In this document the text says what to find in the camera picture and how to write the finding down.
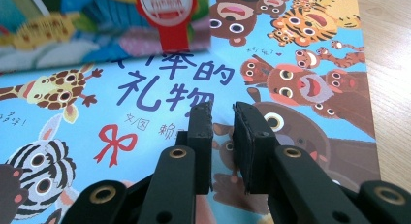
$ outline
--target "children's picture book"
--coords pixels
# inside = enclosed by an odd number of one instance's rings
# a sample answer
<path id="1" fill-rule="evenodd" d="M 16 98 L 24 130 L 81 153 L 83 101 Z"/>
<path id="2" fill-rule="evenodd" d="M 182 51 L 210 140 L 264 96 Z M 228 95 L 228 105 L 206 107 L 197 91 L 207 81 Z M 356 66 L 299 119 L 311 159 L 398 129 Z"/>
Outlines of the children's picture book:
<path id="1" fill-rule="evenodd" d="M 0 0 L 0 72 L 208 48 L 208 0 Z"/>
<path id="2" fill-rule="evenodd" d="M 197 198 L 197 223 L 272 223 L 267 195 L 245 195 L 233 162 L 236 101 L 335 183 L 358 191 L 380 178 L 357 0 L 208 1 L 209 49 L 112 59 L 98 46 L 106 60 L 0 75 L 0 223 L 56 223 L 89 185 L 151 175 L 190 108 L 208 101 L 213 190 Z M 25 7 L 11 20 L 41 15 Z"/>

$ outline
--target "brass screw hole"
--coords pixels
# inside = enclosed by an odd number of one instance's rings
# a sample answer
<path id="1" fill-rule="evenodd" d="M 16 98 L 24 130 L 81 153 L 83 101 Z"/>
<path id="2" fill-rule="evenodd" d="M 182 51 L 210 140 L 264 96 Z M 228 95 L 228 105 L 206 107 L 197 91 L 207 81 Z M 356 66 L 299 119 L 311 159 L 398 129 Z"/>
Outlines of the brass screw hole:
<path id="1" fill-rule="evenodd" d="M 285 148 L 284 154 L 290 158 L 300 158 L 301 152 L 294 148 Z"/>
<path id="2" fill-rule="evenodd" d="M 90 202 L 94 204 L 103 204 L 115 196 L 115 188 L 111 185 L 100 186 L 91 193 Z"/>
<path id="3" fill-rule="evenodd" d="M 398 193 L 392 188 L 380 186 L 380 187 L 376 187 L 374 189 L 374 192 L 375 194 L 377 194 L 379 198 L 381 198 L 382 200 L 388 203 L 398 205 L 398 206 L 402 206 L 405 204 L 404 196 L 402 196 L 400 193 Z"/>
<path id="4" fill-rule="evenodd" d="M 184 149 L 174 149 L 170 152 L 170 157 L 172 158 L 183 158 L 185 157 L 185 155 L 187 155 L 187 151 L 185 151 Z"/>

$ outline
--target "cartoon tiger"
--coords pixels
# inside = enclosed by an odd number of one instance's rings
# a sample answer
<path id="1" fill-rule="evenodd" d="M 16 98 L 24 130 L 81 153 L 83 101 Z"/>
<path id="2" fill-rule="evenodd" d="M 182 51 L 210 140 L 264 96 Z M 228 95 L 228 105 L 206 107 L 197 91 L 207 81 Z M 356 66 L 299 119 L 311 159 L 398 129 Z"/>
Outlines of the cartoon tiger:
<path id="1" fill-rule="evenodd" d="M 311 43 L 329 40 L 337 33 L 335 20 L 314 9 L 307 12 L 291 9 L 273 20 L 271 25 L 274 30 L 268 33 L 268 37 L 276 39 L 281 47 L 292 42 L 307 47 Z"/>
<path id="2" fill-rule="evenodd" d="M 357 0 L 293 0 L 292 8 L 321 11 L 331 16 L 341 28 L 361 27 Z"/>

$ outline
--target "cartoon monkey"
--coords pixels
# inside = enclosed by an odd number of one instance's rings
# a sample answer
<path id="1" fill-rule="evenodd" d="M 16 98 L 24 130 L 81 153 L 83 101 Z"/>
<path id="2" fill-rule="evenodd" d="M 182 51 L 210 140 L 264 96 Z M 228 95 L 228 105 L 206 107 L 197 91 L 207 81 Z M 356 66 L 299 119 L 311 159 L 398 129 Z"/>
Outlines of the cartoon monkey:
<path id="1" fill-rule="evenodd" d="M 257 22 L 255 1 L 216 0 L 209 7 L 211 35 L 228 39 L 233 47 L 241 47 Z"/>
<path id="2" fill-rule="evenodd" d="M 322 60 L 330 61 L 339 68 L 347 68 L 357 63 L 365 63 L 365 54 L 362 51 L 348 52 L 344 58 L 336 58 L 324 47 L 320 47 L 317 54 L 308 49 L 296 51 L 297 65 L 304 69 L 317 68 Z"/>
<path id="3" fill-rule="evenodd" d="M 315 105 L 334 93 L 316 73 L 292 64 L 279 64 L 269 73 L 267 88 L 271 98 L 285 105 Z"/>
<path id="4" fill-rule="evenodd" d="M 253 54 L 253 57 L 241 65 L 240 73 L 244 83 L 245 85 L 266 84 L 267 77 L 274 68 L 258 55 Z"/>

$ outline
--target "cartoon giraffe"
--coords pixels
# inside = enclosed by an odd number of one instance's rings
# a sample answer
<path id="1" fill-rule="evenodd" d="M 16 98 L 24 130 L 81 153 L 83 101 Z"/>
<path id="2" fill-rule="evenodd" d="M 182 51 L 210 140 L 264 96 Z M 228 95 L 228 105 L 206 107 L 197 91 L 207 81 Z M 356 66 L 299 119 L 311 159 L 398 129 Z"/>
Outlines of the cartoon giraffe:
<path id="1" fill-rule="evenodd" d="M 102 69 L 95 69 L 86 77 L 84 74 L 92 67 L 93 64 L 86 64 L 79 70 L 61 71 L 49 77 L 41 76 L 23 85 L 0 88 L 0 101 L 20 98 L 45 109 L 64 109 L 64 119 L 73 124 L 79 116 L 74 104 L 78 97 L 84 100 L 82 103 L 87 107 L 97 103 L 95 95 L 82 94 L 86 81 L 93 77 L 99 78 L 103 72 Z"/>
<path id="2" fill-rule="evenodd" d="M 317 49 L 317 54 L 308 49 L 300 49 L 296 51 L 297 65 L 304 69 L 314 69 L 320 65 L 322 60 L 330 61 L 339 68 L 348 68 L 357 63 L 365 63 L 364 47 L 356 48 L 349 44 L 342 44 L 339 41 L 332 41 L 332 48 L 351 48 L 356 52 L 348 52 L 344 58 L 336 58 L 324 47 Z"/>

